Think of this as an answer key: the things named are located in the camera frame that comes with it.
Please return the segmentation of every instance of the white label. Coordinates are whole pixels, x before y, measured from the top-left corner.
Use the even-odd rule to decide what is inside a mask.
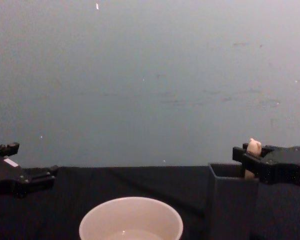
[[[19,166],[17,163],[15,163],[14,161],[12,161],[9,158],[4,159],[3,161],[5,161],[7,164],[10,164],[12,167],[18,167]]]

